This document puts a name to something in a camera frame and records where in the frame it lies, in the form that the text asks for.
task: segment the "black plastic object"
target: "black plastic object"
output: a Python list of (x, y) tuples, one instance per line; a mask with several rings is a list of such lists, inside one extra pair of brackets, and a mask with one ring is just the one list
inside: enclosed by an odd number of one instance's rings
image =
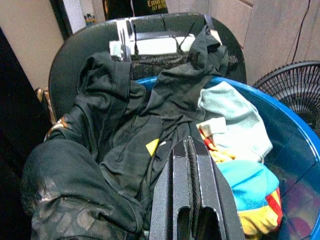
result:
[[(139, 35), (163, 31), (187, 34), (194, 24), (190, 33), (197, 36), (206, 24), (204, 16), (199, 13), (159, 14), (130, 19)], [(226, 77), (246, 83), (245, 60), (237, 39), (224, 24), (214, 18), (211, 20), (229, 55), (238, 59), (236, 68)], [(127, 28), (131, 29), (129, 20)], [(76, 83), (86, 59), (96, 52), (109, 51), (109, 41), (118, 40), (116, 20), (110, 20), (87, 27), (65, 41), (53, 60), (49, 75), (49, 92), (56, 119), (73, 106), (77, 95)]]
[(231, 188), (195, 138), (176, 144), (157, 181), (149, 239), (245, 239)]
[(320, 61), (283, 66), (253, 86), (287, 105), (320, 136)]

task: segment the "yellow tag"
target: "yellow tag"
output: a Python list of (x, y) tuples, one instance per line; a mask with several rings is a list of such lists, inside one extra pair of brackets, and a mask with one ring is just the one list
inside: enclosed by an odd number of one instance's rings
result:
[(157, 139), (149, 142), (147, 145), (145, 145), (145, 147), (148, 150), (151, 157), (155, 154), (158, 143), (159, 143), (159, 138), (157, 138)]

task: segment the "beige wall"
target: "beige wall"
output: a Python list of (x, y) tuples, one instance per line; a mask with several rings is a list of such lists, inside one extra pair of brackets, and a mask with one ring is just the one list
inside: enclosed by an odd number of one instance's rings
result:
[(33, 88), (47, 87), (63, 38), (49, 0), (0, 0), (0, 26)]
[[(166, 0), (170, 13), (199, 12), (224, 23), (240, 43), (247, 83), (292, 61), (308, 0)], [(320, 60), (320, 0), (311, 0), (296, 61)]]

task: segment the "light blue towel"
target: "light blue towel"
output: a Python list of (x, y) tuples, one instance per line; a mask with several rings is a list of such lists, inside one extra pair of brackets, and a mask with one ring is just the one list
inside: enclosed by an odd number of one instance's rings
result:
[(227, 82), (202, 89), (198, 107), (205, 110), (205, 120), (225, 117), (227, 131), (215, 133), (218, 147), (229, 149), (236, 160), (264, 162), (271, 151), (264, 122), (258, 110)]

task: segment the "black fan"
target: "black fan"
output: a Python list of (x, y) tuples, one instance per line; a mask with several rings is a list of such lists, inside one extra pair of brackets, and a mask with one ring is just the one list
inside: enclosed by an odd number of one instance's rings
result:
[(287, 105), (320, 136), (320, 61), (283, 66), (253, 86)]

